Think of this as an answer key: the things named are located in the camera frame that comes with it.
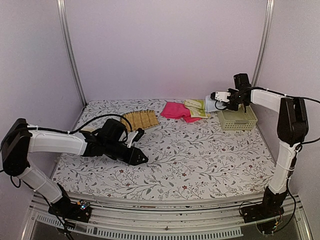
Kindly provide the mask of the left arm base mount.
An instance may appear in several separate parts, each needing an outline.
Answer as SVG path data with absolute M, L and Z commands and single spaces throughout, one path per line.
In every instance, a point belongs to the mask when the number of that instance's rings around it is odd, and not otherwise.
M 60 184 L 57 185 L 61 190 L 62 197 L 57 202 L 50 204 L 48 213 L 63 219 L 88 223 L 92 213 L 89 203 L 82 199 L 77 203 L 72 203 L 63 187 Z

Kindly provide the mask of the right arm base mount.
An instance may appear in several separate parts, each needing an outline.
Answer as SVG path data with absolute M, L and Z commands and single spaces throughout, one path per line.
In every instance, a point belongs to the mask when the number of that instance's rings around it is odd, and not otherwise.
M 240 215 L 245 223 L 280 216 L 285 212 L 283 202 L 287 195 L 287 189 L 282 193 L 273 193 L 267 187 L 263 194 L 262 203 L 241 207 Z

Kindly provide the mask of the light blue towel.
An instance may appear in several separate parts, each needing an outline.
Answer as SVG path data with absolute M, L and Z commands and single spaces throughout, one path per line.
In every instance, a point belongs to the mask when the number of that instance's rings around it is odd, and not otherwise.
M 224 102 L 220 102 L 218 100 L 211 99 L 211 97 L 209 95 L 207 95 L 205 97 L 204 106 L 205 106 L 206 113 L 213 113 L 213 112 L 217 112 L 217 111 L 222 111 L 227 108 L 225 106 Z

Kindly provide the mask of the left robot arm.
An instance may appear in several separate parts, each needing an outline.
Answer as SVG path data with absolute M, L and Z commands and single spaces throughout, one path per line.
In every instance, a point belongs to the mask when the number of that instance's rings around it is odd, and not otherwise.
M 29 153 L 66 153 L 82 157 L 107 156 L 128 165 L 148 162 L 141 149 L 133 146 L 144 135 L 144 130 L 133 130 L 115 119 L 107 119 L 104 125 L 93 131 L 84 126 L 74 131 L 29 125 L 19 118 L 12 125 L 0 145 L 2 170 L 10 177 L 17 177 L 40 193 L 63 216 L 74 213 L 63 187 L 49 179 L 29 159 Z

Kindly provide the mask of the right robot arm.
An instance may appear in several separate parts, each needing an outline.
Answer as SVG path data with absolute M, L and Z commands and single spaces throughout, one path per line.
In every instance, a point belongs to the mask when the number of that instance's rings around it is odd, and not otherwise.
M 278 114 L 279 153 L 275 171 L 266 187 L 262 203 L 240 208 L 245 222 L 266 219 L 284 213 L 283 202 L 290 194 L 289 181 L 295 170 L 297 155 L 309 131 L 305 101 L 307 97 L 290 96 L 262 87 L 253 87 L 246 73 L 234 75 L 235 88 L 228 89 L 226 108 L 237 111 L 239 105 L 262 106 Z

